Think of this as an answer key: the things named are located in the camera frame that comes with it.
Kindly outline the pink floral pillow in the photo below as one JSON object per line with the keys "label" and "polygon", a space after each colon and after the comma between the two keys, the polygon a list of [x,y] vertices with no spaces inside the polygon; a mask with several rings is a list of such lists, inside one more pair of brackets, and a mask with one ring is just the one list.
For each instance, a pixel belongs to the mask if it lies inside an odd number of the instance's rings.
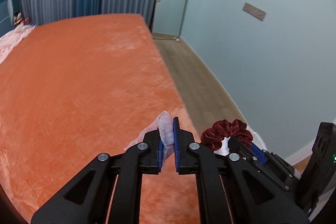
{"label": "pink floral pillow", "polygon": [[4,34],[0,39],[0,64],[5,61],[11,51],[34,29],[36,25],[24,25]]}

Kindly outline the white door frame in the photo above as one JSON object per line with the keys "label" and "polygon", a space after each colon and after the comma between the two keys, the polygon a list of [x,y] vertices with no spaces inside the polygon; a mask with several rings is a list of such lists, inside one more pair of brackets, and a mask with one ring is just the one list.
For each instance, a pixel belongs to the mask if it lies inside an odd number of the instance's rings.
{"label": "white door frame", "polygon": [[293,155],[287,157],[285,161],[288,162],[290,165],[296,165],[302,162],[307,157],[311,156],[313,145],[314,145],[314,141],[312,140],[305,147],[301,148],[299,151],[297,151]]}

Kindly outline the metal wall switch plate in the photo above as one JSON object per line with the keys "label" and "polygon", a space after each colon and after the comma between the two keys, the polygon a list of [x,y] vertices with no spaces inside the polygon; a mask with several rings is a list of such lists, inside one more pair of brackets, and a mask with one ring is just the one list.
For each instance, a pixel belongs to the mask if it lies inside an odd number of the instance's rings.
{"label": "metal wall switch plate", "polygon": [[250,3],[244,3],[243,11],[262,22],[264,21],[266,16],[265,11],[255,7],[254,5],[251,5]]}

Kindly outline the small plush toy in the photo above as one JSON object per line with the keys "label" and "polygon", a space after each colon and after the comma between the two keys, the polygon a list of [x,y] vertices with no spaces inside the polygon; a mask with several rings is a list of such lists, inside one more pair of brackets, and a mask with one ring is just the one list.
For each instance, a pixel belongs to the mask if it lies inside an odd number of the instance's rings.
{"label": "small plush toy", "polygon": [[16,12],[13,16],[13,26],[17,28],[18,26],[24,26],[29,24],[29,18],[24,18],[21,12]]}

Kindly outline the orange velvet bed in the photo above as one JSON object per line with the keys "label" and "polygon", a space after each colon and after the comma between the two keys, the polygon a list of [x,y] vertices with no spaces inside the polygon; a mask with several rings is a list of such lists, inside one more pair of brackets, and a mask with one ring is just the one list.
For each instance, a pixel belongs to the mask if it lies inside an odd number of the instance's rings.
{"label": "orange velvet bed", "polygon": [[163,111],[195,131],[140,15],[38,26],[1,64],[1,186],[29,221],[98,154],[122,153]]}

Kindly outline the teal bedside headboard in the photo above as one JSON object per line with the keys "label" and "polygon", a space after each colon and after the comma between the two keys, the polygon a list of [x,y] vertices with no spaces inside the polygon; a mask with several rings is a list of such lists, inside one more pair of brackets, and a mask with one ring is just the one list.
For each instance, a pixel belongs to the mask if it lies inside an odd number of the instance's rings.
{"label": "teal bedside headboard", "polygon": [[5,0],[0,4],[0,37],[14,28],[13,25],[13,1]]}

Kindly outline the dark red velvet scrunchie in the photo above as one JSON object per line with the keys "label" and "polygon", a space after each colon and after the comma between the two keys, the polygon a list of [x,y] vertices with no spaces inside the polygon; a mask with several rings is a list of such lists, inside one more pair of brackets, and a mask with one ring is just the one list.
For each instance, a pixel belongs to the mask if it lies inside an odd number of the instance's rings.
{"label": "dark red velvet scrunchie", "polygon": [[211,128],[201,133],[201,143],[211,151],[218,151],[222,147],[222,141],[230,137],[237,138],[246,146],[250,145],[253,140],[246,123],[239,119],[233,122],[224,119],[216,121]]}

